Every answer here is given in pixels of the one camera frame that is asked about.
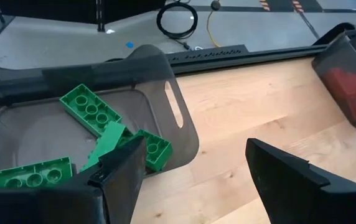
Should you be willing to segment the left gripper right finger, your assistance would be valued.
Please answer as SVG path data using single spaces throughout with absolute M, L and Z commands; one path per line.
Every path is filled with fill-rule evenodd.
M 356 223 L 356 182 L 256 138 L 245 156 L 271 223 Z

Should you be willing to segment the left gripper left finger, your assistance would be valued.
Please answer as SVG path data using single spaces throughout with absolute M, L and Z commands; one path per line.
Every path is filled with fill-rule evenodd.
M 99 158 L 88 184 L 102 191 L 107 223 L 130 223 L 146 168 L 146 139 L 135 136 Z

